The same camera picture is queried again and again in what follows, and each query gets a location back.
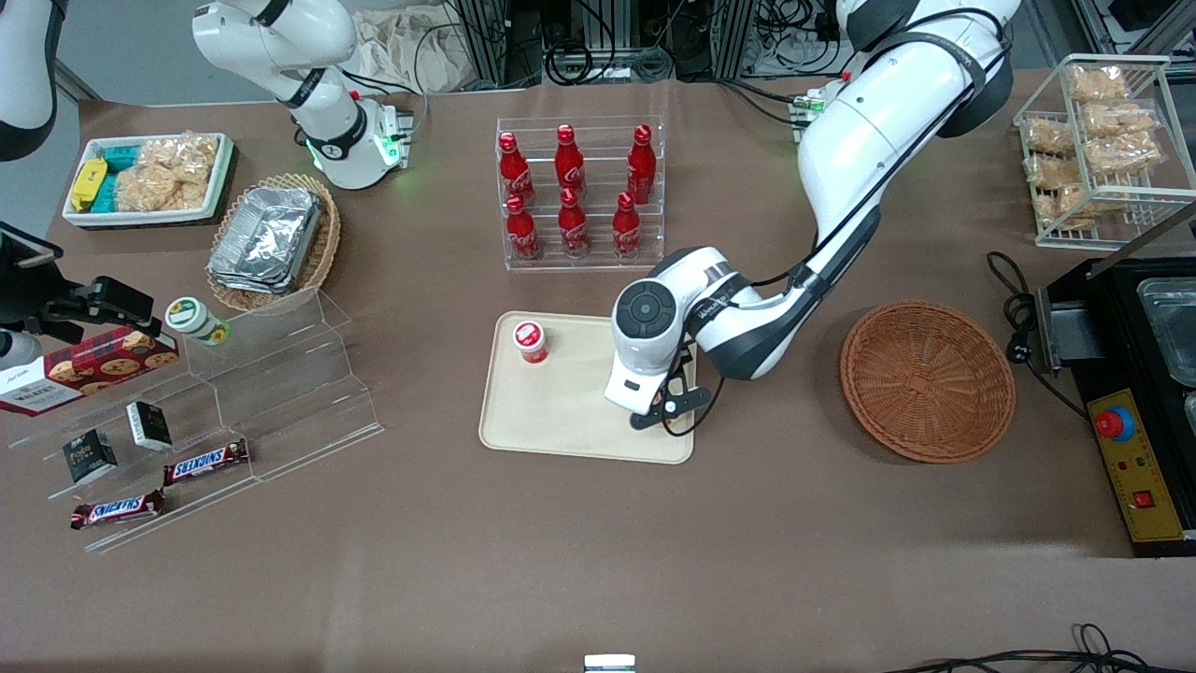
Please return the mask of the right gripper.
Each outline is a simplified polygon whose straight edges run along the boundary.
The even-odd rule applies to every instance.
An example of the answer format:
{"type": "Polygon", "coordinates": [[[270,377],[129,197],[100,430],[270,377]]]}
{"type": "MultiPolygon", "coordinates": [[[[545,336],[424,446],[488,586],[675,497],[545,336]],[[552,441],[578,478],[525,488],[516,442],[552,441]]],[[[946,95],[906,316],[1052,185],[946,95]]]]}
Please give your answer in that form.
{"type": "Polygon", "coordinates": [[[65,249],[38,235],[1,222],[1,325],[14,334],[47,334],[63,342],[78,344],[84,329],[81,322],[92,324],[126,324],[142,334],[161,334],[161,319],[153,316],[153,298],[124,287],[123,316],[106,307],[103,292],[106,285],[78,285],[63,276],[57,261],[65,249]]]}

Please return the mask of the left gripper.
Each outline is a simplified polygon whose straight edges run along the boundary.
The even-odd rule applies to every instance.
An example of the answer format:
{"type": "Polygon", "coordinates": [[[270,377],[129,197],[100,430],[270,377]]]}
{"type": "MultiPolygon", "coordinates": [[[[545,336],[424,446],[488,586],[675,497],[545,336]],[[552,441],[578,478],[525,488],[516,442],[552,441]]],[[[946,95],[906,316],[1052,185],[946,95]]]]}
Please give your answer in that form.
{"type": "Polygon", "coordinates": [[[702,386],[671,393],[671,400],[657,400],[672,371],[675,357],[633,365],[615,356],[604,388],[605,399],[631,412],[631,428],[637,432],[665,424],[675,418],[675,414],[696,412],[710,404],[712,392],[702,386]]]}

